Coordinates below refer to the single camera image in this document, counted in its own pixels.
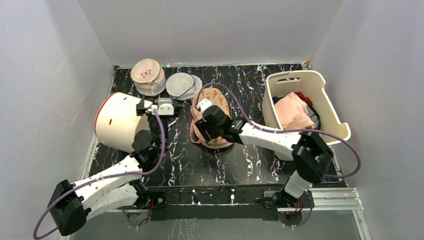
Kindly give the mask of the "pink garment in basket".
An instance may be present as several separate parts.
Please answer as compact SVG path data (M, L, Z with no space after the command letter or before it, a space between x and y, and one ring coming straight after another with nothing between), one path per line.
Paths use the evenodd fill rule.
M295 92L279 99L275 104L275 113L284 130L313 128L315 123L308 116L307 103Z

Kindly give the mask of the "pink round mesh laundry bag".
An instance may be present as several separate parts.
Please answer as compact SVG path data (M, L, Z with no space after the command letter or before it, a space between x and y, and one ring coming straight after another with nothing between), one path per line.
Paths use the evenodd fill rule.
M166 88L165 71L156 60L145 58L130 71L136 90L145 96L157 96Z

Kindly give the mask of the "red lace garment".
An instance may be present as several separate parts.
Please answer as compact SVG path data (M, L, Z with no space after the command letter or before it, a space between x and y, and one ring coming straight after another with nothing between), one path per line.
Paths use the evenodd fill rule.
M306 102L309 106L313 106L313 102L307 96L305 96L302 92L295 92L295 94L304 102Z

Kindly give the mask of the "dark blue garment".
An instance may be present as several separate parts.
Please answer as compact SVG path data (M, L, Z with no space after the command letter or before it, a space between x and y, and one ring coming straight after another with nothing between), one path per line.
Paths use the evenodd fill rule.
M275 104L277 104L281 99L282 99L283 97L273 97L272 98L272 102L273 102L273 104L275 105Z

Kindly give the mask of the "cream cylindrical bin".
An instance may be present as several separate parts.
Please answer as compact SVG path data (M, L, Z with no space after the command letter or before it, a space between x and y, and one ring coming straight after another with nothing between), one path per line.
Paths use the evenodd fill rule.
M96 114L94 131L100 143L126 153L138 152L154 139L148 116L137 115L140 98L114 92Z

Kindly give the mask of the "grey black garment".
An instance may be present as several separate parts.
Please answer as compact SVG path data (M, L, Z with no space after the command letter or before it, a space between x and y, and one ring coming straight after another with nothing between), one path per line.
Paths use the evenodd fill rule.
M314 129L315 130L320 130L321 129L321 117L319 115L319 113L315 110L315 108L313 108L313 106L309 103L309 102L305 102L307 105L307 111L308 111L308 116L309 118L314 122Z

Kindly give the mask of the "white round mesh laundry bag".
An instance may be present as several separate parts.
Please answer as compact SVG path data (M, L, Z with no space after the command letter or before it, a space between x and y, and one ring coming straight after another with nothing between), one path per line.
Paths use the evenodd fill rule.
M167 78L165 89L174 100L192 100L203 87L203 83L198 76L185 72L172 74Z

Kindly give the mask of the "purple capped marker pen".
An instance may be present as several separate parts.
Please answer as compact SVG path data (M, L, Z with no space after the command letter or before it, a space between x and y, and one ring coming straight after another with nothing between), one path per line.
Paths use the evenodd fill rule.
M168 124L168 127L170 128L171 126L173 126L177 122L178 122L178 119L175 119L174 121L172 121L171 123Z

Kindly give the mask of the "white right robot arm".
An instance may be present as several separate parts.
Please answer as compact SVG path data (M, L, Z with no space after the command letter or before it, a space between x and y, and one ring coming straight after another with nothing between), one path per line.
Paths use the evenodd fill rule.
M334 153L316 132L278 133L271 128L257 129L242 119L230 119L221 108L208 102L196 105L201 118L195 126L207 141L222 138L229 143L255 145L289 157L295 171L278 191L266 191L257 203L266 208L295 207L312 185L319 184Z

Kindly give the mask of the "cream plastic laundry basket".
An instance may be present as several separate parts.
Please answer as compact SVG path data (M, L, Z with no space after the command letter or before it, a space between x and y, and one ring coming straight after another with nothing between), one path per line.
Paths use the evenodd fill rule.
M326 81L314 70L285 71L269 75L265 81L262 100L262 115L267 127L283 129L278 119L273 97L283 98L290 93L302 93L312 102L312 107L319 114L320 129L347 141L351 130L339 117L325 92Z

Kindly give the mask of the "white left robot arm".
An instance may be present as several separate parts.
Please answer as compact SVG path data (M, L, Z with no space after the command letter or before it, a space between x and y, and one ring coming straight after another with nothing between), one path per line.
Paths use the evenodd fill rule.
M180 103L168 97L151 102L115 92L106 98L95 116L95 135L126 157L91 177L56 185L46 212L62 236L74 234L110 210L147 206L152 196L140 179L161 167L169 145L168 121L181 109Z

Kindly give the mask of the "peach patterned mesh laundry bag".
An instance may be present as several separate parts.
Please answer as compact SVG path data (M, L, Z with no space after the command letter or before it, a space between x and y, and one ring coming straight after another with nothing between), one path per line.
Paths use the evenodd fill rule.
M194 96L191 104L191 124L190 124L190 141L194 144L202 144L203 146L209 148L209 149L222 149L227 148L232 145L231 142L228 142L222 137L218 137L215 139L210 140L209 142L206 142L205 139L202 137L201 133L199 132L198 128L195 126L195 122L200 120L202 118L202 114L196 109L196 103L195 100L197 100L198 93ZM208 87L205 88L200 93L199 102L201 102L203 99L207 99L211 101L211 103L215 106L218 106L223 112L228 116L230 116L229 111L229 104L223 93L214 87Z

